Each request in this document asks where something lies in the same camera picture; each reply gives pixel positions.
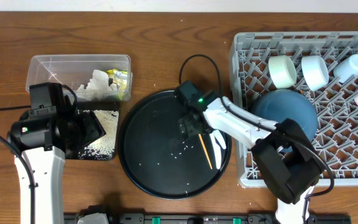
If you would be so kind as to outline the dark blue plate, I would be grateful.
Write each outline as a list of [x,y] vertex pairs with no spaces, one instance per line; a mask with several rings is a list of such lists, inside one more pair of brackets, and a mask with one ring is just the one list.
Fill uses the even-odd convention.
[[318,128],[318,117],[312,103],[300,93],[281,89],[268,92],[251,107],[252,114],[279,123],[296,121],[311,142]]

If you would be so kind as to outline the yellow green snack wrapper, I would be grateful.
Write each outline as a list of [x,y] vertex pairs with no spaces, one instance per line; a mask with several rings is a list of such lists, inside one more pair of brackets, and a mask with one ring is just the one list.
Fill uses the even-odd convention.
[[125,92],[128,87],[128,72],[120,71],[116,68],[107,70],[106,73],[109,77],[109,86],[113,91],[117,92],[117,99],[123,100]]

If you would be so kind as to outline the light blue bowl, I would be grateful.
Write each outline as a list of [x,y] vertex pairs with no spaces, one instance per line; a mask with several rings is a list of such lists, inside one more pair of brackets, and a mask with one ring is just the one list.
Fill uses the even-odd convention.
[[301,59],[301,69],[308,88],[311,91],[319,90],[329,81],[329,73],[322,57],[307,56]]

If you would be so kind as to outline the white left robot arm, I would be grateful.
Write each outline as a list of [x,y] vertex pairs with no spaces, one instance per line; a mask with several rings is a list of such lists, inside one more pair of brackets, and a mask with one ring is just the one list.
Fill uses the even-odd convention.
[[26,111],[12,124],[8,141],[18,151],[21,223],[63,223],[66,151],[77,151],[106,134],[92,111],[71,114]]

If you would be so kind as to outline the white tissue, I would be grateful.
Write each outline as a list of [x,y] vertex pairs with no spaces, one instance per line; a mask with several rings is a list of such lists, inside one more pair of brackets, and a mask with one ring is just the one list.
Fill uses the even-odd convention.
[[113,93],[117,93],[117,85],[109,83],[109,75],[101,70],[93,70],[93,76],[86,86],[80,85],[76,91],[78,98],[88,101],[103,100]]

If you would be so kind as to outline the light green bowl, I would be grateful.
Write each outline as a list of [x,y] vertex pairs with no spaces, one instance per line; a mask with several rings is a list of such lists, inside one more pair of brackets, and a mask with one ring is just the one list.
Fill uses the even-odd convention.
[[296,83],[296,69],[287,55],[270,57],[268,70],[273,84],[278,89],[290,88]]

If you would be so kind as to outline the white plastic spoon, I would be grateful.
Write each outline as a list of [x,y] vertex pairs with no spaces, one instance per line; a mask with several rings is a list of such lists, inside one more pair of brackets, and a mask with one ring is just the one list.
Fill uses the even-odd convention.
[[221,134],[221,132],[217,129],[215,129],[213,131],[213,135],[215,137],[215,139],[217,140],[218,144],[220,145],[220,147],[222,149],[226,149],[227,146],[226,146],[226,142],[225,142],[225,139],[223,138],[223,135]]

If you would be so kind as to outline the light blue cup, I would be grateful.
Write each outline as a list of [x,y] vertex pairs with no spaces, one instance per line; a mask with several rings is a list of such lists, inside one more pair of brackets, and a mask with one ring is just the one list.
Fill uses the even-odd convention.
[[358,54],[351,55],[339,63],[334,68],[333,74],[339,78],[340,83],[345,83],[351,77],[358,76]]

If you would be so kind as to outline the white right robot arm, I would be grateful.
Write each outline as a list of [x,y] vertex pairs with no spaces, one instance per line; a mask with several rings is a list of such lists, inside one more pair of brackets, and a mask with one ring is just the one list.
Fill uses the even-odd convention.
[[250,148],[268,189],[278,199],[280,223],[306,223],[308,207],[326,163],[317,155],[300,126],[291,119],[281,123],[260,118],[215,92],[175,93],[189,111],[180,120],[189,136],[222,131]]

